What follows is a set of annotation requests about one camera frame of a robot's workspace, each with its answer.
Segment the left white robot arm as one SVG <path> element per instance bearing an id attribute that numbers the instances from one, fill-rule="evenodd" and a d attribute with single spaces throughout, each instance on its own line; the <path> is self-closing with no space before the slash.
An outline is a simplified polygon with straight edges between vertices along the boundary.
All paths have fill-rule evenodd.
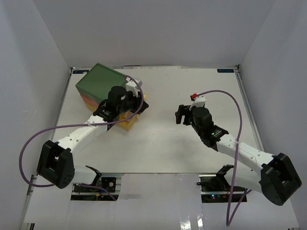
<path id="1" fill-rule="evenodd" d="M 36 172 L 59 189 L 69 184 L 85 184 L 90 191 L 97 191 L 101 187 L 101 173 L 91 166 L 75 165 L 74 157 L 111 129 L 121 114 L 141 114 L 148 106 L 137 86 L 112 87 L 108 98 L 99 104 L 82 127 L 56 142 L 44 143 Z"/>

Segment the green drawer storage box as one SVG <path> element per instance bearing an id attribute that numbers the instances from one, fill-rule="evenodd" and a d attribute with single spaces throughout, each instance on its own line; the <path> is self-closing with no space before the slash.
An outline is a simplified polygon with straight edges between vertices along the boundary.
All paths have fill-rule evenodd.
<path id="1" fill-rule="evenodd" d="M 125 84 L 125 74 L 97 63 L 77 82 L 75 87 L 80 95 L 99 104 L 107 99 L 113 86 L 125 88 Z"/>

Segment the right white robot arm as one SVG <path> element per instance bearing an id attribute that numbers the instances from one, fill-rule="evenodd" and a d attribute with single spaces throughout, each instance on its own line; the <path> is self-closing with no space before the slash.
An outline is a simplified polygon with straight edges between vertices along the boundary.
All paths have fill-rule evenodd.
<path id="1" fill-rule="evenodd" d="M 273 204 L 282 206 L 301 187 L 302 182 L 287 155 L 273 155 L 237 143 L 228 131 L 214 124 L 207 108 L 180 105 L 175 116 L 177 124 L 192 126 L 205 146 L 237 159 L 250 169 L 239 173 L 234 165 L 225 165 L 211 179 L 200 178 L 197 184 L 203 192 L 230 190 L 235 175 L 235 186 L 260 192 Z"/>

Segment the orange red drawer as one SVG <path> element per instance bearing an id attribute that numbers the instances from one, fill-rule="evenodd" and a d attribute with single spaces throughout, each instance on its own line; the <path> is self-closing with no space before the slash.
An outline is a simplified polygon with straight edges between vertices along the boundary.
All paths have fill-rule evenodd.
<path id="1" fill-rule="evenodd" d="M 100 105 L 100 103 L 102 102 L 102 100 L 96 100 L 96 99 L 92 99 L 92 98 L 89 98 L 83 94 L 80 94 L 83 102 L 85 103 L 85 105 L 87 107 L 91 107 L 91 109 L 97 109 L 98 106 Z"/>

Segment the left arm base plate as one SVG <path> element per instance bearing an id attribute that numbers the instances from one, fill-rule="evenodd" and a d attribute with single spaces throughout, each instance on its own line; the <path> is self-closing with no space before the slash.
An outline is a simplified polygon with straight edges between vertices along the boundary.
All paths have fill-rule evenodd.
<path id="1" fill-rule="evenodd" d="M 96 186 L 101 186 L 102 188 L 106 189 L 108 192 L 113 193 L 116 191 L 116 177 L 102 177 L 101 180 L 98 182 Z M 88 188 L 79 185 L 73 186 L 73 192 L 75 193 L 94 193 L 94 192 L 101 192 L 100 189 Z"/>

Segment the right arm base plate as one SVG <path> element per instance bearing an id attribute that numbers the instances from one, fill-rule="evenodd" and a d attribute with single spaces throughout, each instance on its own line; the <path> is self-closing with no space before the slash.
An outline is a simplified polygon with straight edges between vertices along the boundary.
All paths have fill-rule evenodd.
<path id="1" fill-rule="evenodd" d="M 218 181 L 215 175 L 201 175 L 197 185 L 201 190 L 203 204 L 227 203 L 231 185 Z"/>

